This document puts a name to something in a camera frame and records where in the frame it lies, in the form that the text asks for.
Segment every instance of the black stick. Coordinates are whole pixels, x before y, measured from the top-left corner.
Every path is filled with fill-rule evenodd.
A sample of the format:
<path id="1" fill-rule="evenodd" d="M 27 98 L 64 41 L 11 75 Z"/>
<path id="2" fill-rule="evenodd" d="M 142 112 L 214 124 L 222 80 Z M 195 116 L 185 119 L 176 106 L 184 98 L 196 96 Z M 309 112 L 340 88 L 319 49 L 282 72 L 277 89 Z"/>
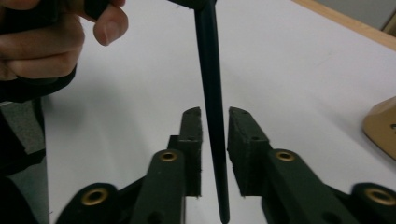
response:
<path id="1" fill-rule="evenodd" d="M 208 0 L 203 9 L 195 10 L 195 26 L 220 219 L 222 223 L 228 223 L 230 220 L 230 208 L 215 3 L 215 0 Z"/>

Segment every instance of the hand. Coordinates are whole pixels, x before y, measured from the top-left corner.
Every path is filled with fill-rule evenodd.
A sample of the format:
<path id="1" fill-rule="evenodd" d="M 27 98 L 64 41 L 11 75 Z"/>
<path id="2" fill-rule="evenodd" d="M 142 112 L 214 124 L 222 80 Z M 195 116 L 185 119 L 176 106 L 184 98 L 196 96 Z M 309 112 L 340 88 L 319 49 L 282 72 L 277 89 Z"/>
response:
<path id="1" fill-rule="evenodd" d="M 0 24 L 6 8 L 26 10 L 39 0 L 0 0 Z M 96 40 L 107 46 L 128 29 L 128 18 L 120 9 L 125 0 L 111 0 L 95 21 L 84 13 L 83 0 L 61 0 L 60 19 L 54 25 L 25 32 L 0 35 L 0 80 L 62 77 L 75 67 L 84 43 L 79 17 L 95 22 Z"/>

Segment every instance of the white table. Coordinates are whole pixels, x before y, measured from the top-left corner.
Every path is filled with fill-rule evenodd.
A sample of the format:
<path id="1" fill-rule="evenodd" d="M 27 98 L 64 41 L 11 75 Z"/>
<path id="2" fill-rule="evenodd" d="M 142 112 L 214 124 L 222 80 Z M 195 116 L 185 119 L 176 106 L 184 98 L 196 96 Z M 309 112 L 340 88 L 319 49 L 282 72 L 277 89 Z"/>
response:
<path id="1" fill-rule="evenodd" d="M 143 176 L 182 112 L 205 111 L 193 11 L 164 0 L 125 10 L 129 32 L 107 48 L 84 22 L 78 75 L 46 99 L 51 223 L 81 188 Z M 249 111 L 273 147 L 300 154 L 330 186 L 396 189 L 395 161 L 361 131 L 370 108 L 396 94 L 395 51 L 288 0 L 218 1 L 217 12 L 225 112 Z M 219 223 L 205 113 L 203 124 L 203 197 L 188 199 L 189 224 Z M 230 223 L 265 223 L 261 199 L 241 198 L 228 167 Z"/>

